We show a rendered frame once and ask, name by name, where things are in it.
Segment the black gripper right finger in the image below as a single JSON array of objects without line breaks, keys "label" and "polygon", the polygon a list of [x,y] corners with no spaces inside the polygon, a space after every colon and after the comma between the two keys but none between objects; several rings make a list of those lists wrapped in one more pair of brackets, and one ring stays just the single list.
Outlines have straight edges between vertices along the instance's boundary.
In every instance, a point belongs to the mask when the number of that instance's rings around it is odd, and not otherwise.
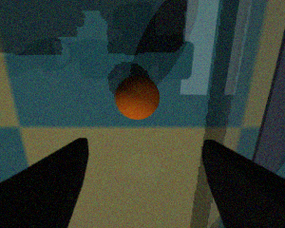
[{"label": "black gripper right finger", "polygon": [[285,228],[283,177],[214,140],[202,160],[224,228]]}]

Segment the dark brown ball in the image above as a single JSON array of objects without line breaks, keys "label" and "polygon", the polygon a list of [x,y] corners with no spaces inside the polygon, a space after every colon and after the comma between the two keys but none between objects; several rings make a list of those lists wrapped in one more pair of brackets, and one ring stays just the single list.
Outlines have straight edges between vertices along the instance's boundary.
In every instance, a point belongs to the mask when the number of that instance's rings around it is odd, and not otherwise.
[{"label": "dark brown ball", "polygon": [[137,75],[136,118],[141,120],[152,115],[160,101],[156,85],[147,77]]}]

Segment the see-through grey ball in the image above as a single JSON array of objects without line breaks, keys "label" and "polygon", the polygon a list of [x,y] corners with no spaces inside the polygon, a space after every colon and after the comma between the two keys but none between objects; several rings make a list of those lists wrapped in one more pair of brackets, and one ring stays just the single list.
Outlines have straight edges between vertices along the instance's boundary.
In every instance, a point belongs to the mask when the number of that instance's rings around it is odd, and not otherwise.
[{"label": "see-through grey ball", "polygon": [[124,78],[114,92],[114,103],[119,112],[126,118],[136,118],[137,75]]}]

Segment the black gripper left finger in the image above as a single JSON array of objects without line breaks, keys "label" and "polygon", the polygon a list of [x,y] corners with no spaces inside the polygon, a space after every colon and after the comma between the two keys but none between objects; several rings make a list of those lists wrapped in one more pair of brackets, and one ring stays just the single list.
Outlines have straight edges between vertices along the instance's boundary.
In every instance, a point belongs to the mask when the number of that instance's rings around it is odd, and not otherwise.
[{"label": "black gripper left finger", "polygon": [[88,160],[78,138],[0,182],[0,228],[67,228]]}]

